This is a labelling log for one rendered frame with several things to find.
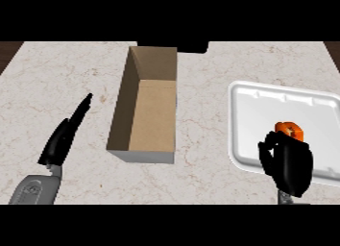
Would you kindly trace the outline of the brown cardboard box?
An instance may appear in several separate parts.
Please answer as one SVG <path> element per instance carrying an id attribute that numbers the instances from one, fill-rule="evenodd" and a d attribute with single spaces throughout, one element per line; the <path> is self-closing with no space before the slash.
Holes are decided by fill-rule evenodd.
<path id="1" fill-rule="evenodd" d="M 131 46 L 106 150 L 126 162 L 174 163 L 177 49 Z"/>

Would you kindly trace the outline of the orange squash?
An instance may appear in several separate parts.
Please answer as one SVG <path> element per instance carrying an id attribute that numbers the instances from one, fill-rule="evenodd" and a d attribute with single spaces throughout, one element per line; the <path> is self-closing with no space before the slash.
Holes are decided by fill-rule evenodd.
<path id="1" fill-rule="evenodd" d="M 279 122 L 276 124 L 276 131 L 283 132 L 286 135 L 289 135 L 296 140 L 304 140 L 304 131 L 296 123 L 293 122 Z"/>

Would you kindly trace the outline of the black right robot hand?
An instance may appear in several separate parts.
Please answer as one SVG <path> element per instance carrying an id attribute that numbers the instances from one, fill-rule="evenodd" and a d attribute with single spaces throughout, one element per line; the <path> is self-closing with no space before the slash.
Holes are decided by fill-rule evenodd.
<path id="1" fill-rule="evenodd" d="M 277 188 L 291 196 L 302 197 L 314 172 L 314 154 L 310 144 L 285 132 L 270 132 L 258 142 L 260 161 Z"/>

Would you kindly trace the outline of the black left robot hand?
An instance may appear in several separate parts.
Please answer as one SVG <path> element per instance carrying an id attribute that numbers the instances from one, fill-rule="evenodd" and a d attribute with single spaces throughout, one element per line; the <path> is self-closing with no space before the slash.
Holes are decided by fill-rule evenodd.
<path id="1" fill-rule="evenodd" d="M 93 95 L 89 94 L 78 105 L 77 110 L 70 118 L 65 118 L 59 123 L 56 130 L 47 141 L 39 163 L 42 165 L 62 166 L 74 141 L 74 137 L 83 123 L 86 114 L 92 108 Z"/>

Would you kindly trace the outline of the white foam tray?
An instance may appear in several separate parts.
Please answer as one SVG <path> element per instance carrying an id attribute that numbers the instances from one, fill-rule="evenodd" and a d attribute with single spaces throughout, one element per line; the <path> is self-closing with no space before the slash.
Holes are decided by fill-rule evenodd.
<path id="1" fill-rule="evenodd" d="M 229 156 L 245 171 L 263 173 L 258 143 L 280 122 L 304 132 L 314 154 L 314 179 L 340 187 L 340 96 L 246 81 L 229 85 Z"/>

